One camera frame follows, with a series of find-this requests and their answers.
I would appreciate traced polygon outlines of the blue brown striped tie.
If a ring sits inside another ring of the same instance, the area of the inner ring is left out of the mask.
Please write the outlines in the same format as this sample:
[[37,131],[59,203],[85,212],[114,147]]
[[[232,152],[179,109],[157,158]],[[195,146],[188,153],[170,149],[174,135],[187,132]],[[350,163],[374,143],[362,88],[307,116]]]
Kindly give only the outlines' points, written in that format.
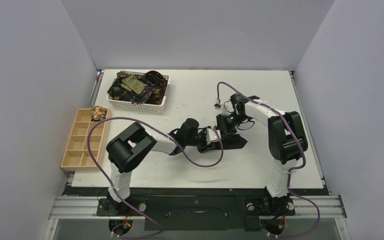
[[248,141],[239,134],[222,134],[221,143],[224,150],[242,149]]

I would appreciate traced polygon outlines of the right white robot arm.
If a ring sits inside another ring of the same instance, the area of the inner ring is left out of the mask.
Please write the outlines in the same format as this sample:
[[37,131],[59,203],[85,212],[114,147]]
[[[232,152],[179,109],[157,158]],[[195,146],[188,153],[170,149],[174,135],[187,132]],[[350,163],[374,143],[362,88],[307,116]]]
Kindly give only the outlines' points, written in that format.
[[273,169],[266,185],[270,195],[262,199],[263,209],[274,214],[282,207],[280,197],[289,194],[293,171],[306,165],[307,136],[301,116],[296,111],[285,112],[271,107],[259,97],[244,97],[239,93],[230,97],[232,111],[216,116],[221,137],[236,135],[239,125],[250,120],[267,127],[268,149],[273,158]]

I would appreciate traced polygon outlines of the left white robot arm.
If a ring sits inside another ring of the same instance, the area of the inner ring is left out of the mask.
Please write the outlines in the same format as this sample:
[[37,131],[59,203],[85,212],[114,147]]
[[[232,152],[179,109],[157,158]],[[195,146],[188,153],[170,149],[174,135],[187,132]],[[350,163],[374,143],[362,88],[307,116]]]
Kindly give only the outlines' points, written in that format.
[[152,135],[141,123],[134,122],[106,146],[110,161],[110,186],[107,199],[109,208],[116,215],[123,215],[129,209],[130,183],[132,171],[150,152],[160,152],[175,156],[186,147],[196,147],[200,153],[210,150],[224,151],[223,138],[217,127],[200,128],[199,123],[188,118],[180,128],[167,134]]

